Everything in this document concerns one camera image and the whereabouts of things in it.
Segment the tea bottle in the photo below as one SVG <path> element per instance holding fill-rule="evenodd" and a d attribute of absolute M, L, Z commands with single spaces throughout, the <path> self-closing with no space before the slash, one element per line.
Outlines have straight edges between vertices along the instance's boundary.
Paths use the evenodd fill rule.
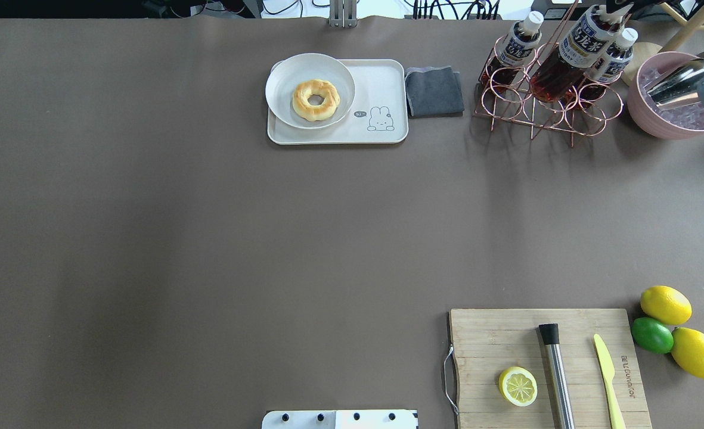
<path fill-rule="evenodd" d="M 623 20 L 624 15 L 607 14 L 605 5 L 589 7 L 535 71 L 532 95 L 544 103 L 560 100 L 616 38 Z"/>
<path fill-rule="evenodd" d="M 632 62 L 633 46 L 638 40 L 638 32 L 626 27 L 617 35 L 600 58 L 584 73 L 584 80 L 578 87 L 578 98 L 583 105 L 599 100 L 608 85 L 613 84 L 627 65 Z"/>
<path fill-rule="evenodd" d="M 520 68 L 526 65 L 529 57 L 540 46 L 543 21 L 544 16 L 540 12 L 531 11 L 525 19 L 513 24 L 497 46 L 492 59 L 483 69 L 480 76 L 482 85 L 488 86 L 492 75 L 494 75 L 496 84 L 509 85 L 512 83 Z"/>

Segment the white serving tray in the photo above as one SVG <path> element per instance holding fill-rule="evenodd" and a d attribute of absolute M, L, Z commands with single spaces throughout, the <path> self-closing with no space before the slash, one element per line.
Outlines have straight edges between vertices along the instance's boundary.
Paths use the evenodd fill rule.
<path fill-rule="evenodd" d="M 409 131 L 404 69 L 391 59 L 341 59 L 355 81 L 349 113 L 326 128 L 300 129 L 267 109 L 266 130 L 279 145 L 397 144 Z"/>

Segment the wooden glass holder stand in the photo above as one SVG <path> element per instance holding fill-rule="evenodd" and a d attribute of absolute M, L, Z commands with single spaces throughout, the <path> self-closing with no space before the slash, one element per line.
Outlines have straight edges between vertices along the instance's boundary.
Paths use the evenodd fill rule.
<path fill-rule="evenodd" d="M 650 57 L 658 52 L 676 51 L 695 33 L 704 32 L 704 5 L 690 18 L 682 17 L 679 12 L 671 11 L 671 7 L 666 5 L 665 2 L 660 3 L 660 7 L 678 24 L 678 31 L 664 43 L 656 44 L 641 40 L 633 44 L 632 62 L 624 68 L 621 75 L 621 81 L 626 85 L 630 85 L 634 81 L 638 68 Z"/>

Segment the metal ice scoop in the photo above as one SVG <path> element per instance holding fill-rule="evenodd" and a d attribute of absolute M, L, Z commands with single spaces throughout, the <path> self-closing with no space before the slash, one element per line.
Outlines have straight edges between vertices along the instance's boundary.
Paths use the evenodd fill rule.
<path fill-rule="evenodd" d="M 684 108 L 700 103 L 698 84 L 704 78 L 704 58 L 687 61 L 647 89 L 660 110 Z"/>

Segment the pink bowl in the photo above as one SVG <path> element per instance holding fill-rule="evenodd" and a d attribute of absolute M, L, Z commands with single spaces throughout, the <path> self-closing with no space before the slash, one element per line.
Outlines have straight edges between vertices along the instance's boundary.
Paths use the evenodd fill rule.
<path fill-rule="evenodd" d="M 704 133 L 704 130 L 692 130 L 676 127 L 654 115 L 649 109 L 643 96 L 640 94 L 638 77 L 640 77 L 643 71 L 650 67 L 657 68 L 659 73 L 662 74 L 661 77 L 663 77 L 676 70 L 678 66 L 694 59 L 697 59 L 697 57 L 691 54 L 686 54 L 686 52 L 660 52 L 659 54 L 655 54 L 655 56 L 650 57 L 645 63 L 643 63 L 643 65 L 640 66 L 640 68 L 638 68 L 638 73 L 636 74 L 634 81 L 630 84 L 627 98 L 629 114 L 635 121 L 635 124 L 638 124 L 638 127 L 646 131 L 648 134 L 655 136 L 655 138 L 689 139 L 695 138 L 695 136 L 700 136 Z"/>

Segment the clear ice cubes pile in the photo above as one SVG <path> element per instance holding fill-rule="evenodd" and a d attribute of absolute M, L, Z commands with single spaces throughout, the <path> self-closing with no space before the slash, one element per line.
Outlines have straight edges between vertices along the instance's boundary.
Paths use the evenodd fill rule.
<path fill-rule="evenodd" d="M 661 110 L 657 107 L 654 101 L 648 96 L 648 89 L 652 84 L 660 81 L 661 73 L 657 68 L 650 67 L 638 77 L 638 87 L 640 94 L 646 101 L 652 113 L 660 119 L 673 124 L 676 127 L 704 130 L 704 108 L 701 103 L 687 105 L 684 107 L 673 108 L 669 110 Z"/>

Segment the grey folded cloth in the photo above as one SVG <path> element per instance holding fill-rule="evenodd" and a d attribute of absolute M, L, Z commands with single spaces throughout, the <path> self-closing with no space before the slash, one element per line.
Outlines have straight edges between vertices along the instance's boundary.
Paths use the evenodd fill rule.
<path fill-rule="evenodd" d="M 411 117 L 436 117 L 464 112 L 461 74 L 451 66 L 407 68 L 405 90 Z"/>

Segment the yellow lemon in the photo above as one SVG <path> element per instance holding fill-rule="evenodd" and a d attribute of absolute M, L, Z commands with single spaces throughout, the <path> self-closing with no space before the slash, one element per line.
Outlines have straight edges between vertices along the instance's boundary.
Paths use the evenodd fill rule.
<path fill-rule="evenodd" d="M 663 324 L 684 324 L 691 318 L 690 300 L 679 290 L 667 285 L 646 288 L 640 296 L 643 312 Z"/>
<path fill-rule="evenodd" d="M 698 329 L 676 328 L 672 331 L 674 345 L 671 356 L 684 371 L 704 378 L 704 333 Z"/>

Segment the green lime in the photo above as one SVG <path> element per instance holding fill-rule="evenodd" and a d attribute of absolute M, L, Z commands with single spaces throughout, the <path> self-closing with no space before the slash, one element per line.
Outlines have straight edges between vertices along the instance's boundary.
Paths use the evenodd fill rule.
<path fill-rule="evenodd" d="M 647 316 L 633 321 L 631 334 L 635 344 L 652 353 L 670 353 L 674 346 L 670 329 L 659 320 Z"/>

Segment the steel muddler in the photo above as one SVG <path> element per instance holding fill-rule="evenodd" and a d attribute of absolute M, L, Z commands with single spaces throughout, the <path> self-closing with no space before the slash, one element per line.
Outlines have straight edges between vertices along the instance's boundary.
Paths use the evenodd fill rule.
<path fill-rule="evenodd" d="M 558 324 L 540 324 L 539 333 L 550 364 L 551 383 L 554 389 L 554 401 L 561 428 L 575 428 L 572 402 L 570 402 L 569 386 L 565 377 L 565 365 L 560 348 Z"/>

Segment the white plate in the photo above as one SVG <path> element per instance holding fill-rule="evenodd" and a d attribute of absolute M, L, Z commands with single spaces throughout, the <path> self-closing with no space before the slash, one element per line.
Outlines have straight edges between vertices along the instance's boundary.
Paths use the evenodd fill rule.
<path fill-rule="evenodd" d="M 279 63 L 268 76 L 265 100 L 272 113 L 299 129 L 336 124 L 355 99 L 351 71 L 333 57 L 306 52 Z"/>

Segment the bamboo cutting board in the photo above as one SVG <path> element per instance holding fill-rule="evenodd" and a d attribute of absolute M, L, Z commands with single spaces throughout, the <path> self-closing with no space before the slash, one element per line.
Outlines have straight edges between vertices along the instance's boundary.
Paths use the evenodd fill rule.
<path fill-rule="evenodd" d="M 610 413 L 593 336 L 608 348 L 616 372 L 617 402 L 628 428 L 651 428 L 652 419 L 625 309 L 452 309 L 449 313 L 456 374 L 458 428 L 559 428 L 550 364 L 540 324 L 559 326 L 565 380 L 577 428 L 609 428 Z M 535 401 L 512 405 L 498 379 L 523 367 L 539 386 Z"/>

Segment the lemon half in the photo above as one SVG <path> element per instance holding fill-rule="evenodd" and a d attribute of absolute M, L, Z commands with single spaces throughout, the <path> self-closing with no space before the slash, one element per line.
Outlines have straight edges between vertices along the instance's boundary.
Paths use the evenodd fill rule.
<path fill-rule="evenodd" d="M 538 386 L 534 375 L 520 366 L 511 366 L 501 372 L 497 380 L 498 389 L 512 405 L 526 407 L 535 402 Z"/>

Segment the yellow plastic knife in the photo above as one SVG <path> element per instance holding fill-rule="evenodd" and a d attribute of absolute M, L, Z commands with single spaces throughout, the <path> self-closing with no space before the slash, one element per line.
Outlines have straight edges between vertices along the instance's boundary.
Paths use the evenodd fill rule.
<path fill-rule="evenodd" d="M 599 334 L 593 335 L 593 342 L 603 379 L 603 388 L 605 395 L 607 396 L 607 408 L 611 428 L 627 428 L 624 418 L 622 417 L 621 407 L 619 406 L 616 391 L 613 386 L 613 379 L 616 375 L 616 369 L 612 361 L 610 351 Z"/>

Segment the aluminium frame post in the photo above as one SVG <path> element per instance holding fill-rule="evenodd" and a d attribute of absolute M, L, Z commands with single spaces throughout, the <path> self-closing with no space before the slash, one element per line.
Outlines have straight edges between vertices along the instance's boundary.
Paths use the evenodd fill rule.
<path fill-rule="evenodd" d="M 328 23 L 332 28 L 354 28 L 358 25 L 356 0 L 330 0 Z"/>

